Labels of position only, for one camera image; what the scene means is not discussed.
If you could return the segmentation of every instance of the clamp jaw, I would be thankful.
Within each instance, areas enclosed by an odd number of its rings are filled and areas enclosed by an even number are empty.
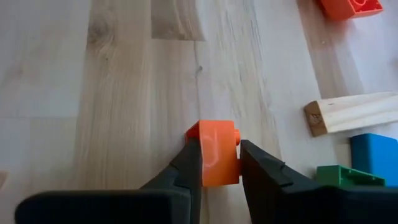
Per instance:
[[[212,122],[200,121],[188,130],[180,153],[140,189],[34,195],[17,207],[16,223],[197,224],[201,188],[236,184],[240,174],[253,224],[395,219],[396,189],[323,186],[248,140],[239,140],[238,160],[239,135],[232,121],[216,121],[223,124],[215,126]]]

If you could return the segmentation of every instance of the toy block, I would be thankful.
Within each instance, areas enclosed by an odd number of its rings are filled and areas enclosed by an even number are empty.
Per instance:
[[[379,0],[321,0],[326,14],[333,20],[366,17],[383,11]]]
[[[350,139],[354,169],[380,176],[386,186],[398,186],[398,141],[377,134],[361,134]]]

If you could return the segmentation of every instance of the wooden block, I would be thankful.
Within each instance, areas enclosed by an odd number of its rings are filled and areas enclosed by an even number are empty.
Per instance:
[[[313,136],[398,121],[398,93],[371,93],[317,100],[305,114]]]
[[[7,173],[0,171],[0,189],[1,189],[2,185],[5,183],[6,178],[7,178]]]

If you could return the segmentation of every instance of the lego brick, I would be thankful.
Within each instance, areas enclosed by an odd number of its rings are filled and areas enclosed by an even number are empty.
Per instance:
[[[397,187],[398,141],[377,134],[361,134],[350,139],[354,169],[380,176],[386,186]]]
[[[322,0],[326,14],[333,20],[372,16],[383,11],[379,0]]]
[[[384,186],[385,184],[385,180],[381,177],[339,165],[317,167],[316,180],[321,184],[339,187]]]
[[[371,93],[317,100],[305,108],[313,136],[398,121],[398,93]]]

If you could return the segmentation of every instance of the lego stud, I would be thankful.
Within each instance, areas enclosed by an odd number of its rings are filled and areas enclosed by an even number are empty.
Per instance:
[[[357,11],[358,9],[361,9],[362,6],[365,5],[366,0],[350,0],[351,1],[351,5],[354,7],[355,11]]]

